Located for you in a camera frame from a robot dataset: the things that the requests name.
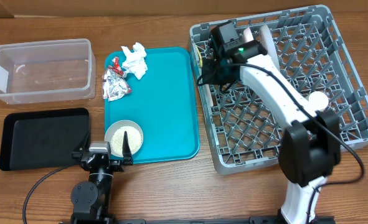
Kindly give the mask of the yellow plastic spoon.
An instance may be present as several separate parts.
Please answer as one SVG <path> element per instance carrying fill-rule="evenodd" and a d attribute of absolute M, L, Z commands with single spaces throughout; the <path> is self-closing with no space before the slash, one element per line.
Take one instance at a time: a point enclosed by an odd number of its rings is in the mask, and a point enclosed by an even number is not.
<path fill-rule="evenodd" d="M 199 47 L 196 46 L 196 50 L 197 50 L 197 55 L 199 57 L 199 67 L 202 68 L 203 67 L 203 62 L 202 62 L 202 55 L 201 55 L 201 52 L 199 50 Z"/>

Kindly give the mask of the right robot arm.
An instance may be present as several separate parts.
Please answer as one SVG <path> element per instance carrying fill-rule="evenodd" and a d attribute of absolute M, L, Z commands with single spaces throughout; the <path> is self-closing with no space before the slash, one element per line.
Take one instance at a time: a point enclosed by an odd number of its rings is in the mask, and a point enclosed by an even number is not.
<path fill-rule="evenodd" d="M 241 81 L 266 104 L 283 131 L 278 163 L 288 179 L 277 222 L 318 223 L 320 189 L 341 161 L 338 116 L 301 96 L 278 69 L 271 40 L 213 39 L 205 60 L 206 84 Z"/>

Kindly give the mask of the grey deep plate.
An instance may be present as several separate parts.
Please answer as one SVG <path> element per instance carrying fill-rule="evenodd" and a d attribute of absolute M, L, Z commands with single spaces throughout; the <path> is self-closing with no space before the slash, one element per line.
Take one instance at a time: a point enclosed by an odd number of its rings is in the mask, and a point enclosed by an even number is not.
<path fill-rule="evenodd" d="M 267 25 L 261 26 L 259 30 L 259 36 L 260 36 L 260 43 L 267 50 L 268 55 L 271 57 L 272 62 L 274 66 L 276 67 L 276 69 L 279 70 L 280 64 L 279 64 L 278 55 L 276 52 L 276 47 L 273 41 L 271 31 Z"/>

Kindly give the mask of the grey dishwasher rack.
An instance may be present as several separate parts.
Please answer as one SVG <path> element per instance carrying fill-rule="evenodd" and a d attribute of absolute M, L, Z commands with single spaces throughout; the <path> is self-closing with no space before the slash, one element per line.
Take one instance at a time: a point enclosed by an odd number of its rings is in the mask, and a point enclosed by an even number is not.
<path fill-rule="evenodd" d="M 281 73 L 303 95 L 321 91 L 339 116 L 341 138 L 353 149 L 368 145 L 368 95 L 331 11 L 324 5 L 232 19 L 237 32 L 258 38 L 267 25 Z M 221 175 L 270 167 L 278 162 L 281 129 L 262 100 L 247 86 L 225 93 L 209 85 L 214 106 L 199 87 L 215 170 Z"/>

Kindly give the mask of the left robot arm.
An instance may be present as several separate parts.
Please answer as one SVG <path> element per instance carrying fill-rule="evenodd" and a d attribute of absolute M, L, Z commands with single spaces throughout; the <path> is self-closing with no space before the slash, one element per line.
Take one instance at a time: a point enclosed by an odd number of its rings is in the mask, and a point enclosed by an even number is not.
<path fill-rule="evenodd" d="M 78 183 L 72 190 L 73 213 L 71 223 L 117 223 L 109 212 L 111 187 L 115 172 L 122 172 L 123 166 L 131 166 L 133 157 L 129 147 L 128 134 L 123 135 L 121 159 L 111 158 L 111 146 L 107 141 L 90 142 L 86 134 L 84 145 L 72 152 L 72 158 L 85 171 L 88 180 Z"/>

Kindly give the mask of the small red sauce packet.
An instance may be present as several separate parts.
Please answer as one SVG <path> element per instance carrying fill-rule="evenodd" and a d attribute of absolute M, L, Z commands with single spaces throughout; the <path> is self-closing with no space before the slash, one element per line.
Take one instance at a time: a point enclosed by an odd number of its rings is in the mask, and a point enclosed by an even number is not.
<path fill-rule="evenodd" d="M 112 70 L 115 71 L 119 76 L 123 77 L 124 71 L 122 70 L 120 66 L 119 57 L 115 57 L 113 60 L 113 68 Z"/>

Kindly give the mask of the foil wrapper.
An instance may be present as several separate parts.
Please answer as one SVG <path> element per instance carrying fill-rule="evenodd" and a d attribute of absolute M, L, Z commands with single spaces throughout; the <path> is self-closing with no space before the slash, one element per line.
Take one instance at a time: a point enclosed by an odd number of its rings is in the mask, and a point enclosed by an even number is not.
<path fill-rule="evenodd" d="M 131 87 L 115 68 L 108 66 L 103 74 L 102 95 L 108 101 L 118 100 L 131 93 Z"/>

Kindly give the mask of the white napkin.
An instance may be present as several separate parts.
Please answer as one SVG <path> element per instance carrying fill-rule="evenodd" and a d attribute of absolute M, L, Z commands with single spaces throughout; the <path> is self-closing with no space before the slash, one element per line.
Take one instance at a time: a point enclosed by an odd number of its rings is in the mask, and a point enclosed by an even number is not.
<path fill-rule="evenodd" d="M 123 77 L 125 78 L 127 74 L 132 73 L 138 80 L 142 79 L 148 70 L 148 66 L 145 62 L 147 53 L 145 48 L 139 42 L 133 45 L 133 51 L 131 51 L 126 46 L 121 47 L 126 60 L 121 64 L 124 69 Z"/>

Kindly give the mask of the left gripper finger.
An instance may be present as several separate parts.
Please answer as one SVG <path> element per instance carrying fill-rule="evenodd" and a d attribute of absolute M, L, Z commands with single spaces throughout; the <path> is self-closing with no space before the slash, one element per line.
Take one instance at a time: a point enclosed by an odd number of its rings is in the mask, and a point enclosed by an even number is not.
<path fill-rule="evenodd" d="M 124 136 L 123 136 L 122 155 L 124 159 L 132 158 L 131 149 L 130 149 L 129 142 L 128 142 L 128 134 L 126 131 L 124 132 Z"/>
<path fill-rule="evenodd" d="M 90 143 L 90 131 L 87 131 L 84 135 L 84 138 L 80 141 L 77 151 L 82 152 L 85 151 L 89 147 Z"/>

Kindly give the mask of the white plate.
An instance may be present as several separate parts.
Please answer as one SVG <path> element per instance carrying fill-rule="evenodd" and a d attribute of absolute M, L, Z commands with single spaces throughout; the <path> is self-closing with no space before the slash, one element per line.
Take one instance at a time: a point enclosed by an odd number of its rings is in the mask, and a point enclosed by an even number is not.
<path fill-rule="evenodd" d="M 254 40 L 252 31 L 249 27 L 243 30 L 243 39 L 244 42 L 251 42 Z"/>

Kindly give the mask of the white plastic cup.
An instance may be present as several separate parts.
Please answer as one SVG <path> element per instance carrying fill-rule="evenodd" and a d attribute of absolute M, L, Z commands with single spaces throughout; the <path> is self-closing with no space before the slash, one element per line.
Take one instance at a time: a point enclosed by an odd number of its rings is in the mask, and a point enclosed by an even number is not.
<path fill-rule="evenodd" d="M 321 91 L 314 91 L 310 93 L 306 99 L 313 106 L 315 111 L 324 111 L 329 104 L 328 96 Z"/>

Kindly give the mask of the white plastic fork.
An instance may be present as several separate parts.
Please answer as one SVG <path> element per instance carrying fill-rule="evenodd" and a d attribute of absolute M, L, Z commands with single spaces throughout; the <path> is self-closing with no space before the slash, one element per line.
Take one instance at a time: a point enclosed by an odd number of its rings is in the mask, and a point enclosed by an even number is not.
<path fill-rule="evenodd" d="M 205 89 L 206 89 L 206 95 L 207 95 L 208 104 L 210 105 L 210 107 L 213 107 L 214 106 L 214 102 L 213 102 L 212 94 L 210 92 L 210 87 L 209 87 L 208 84 L 205 84 Z"/>

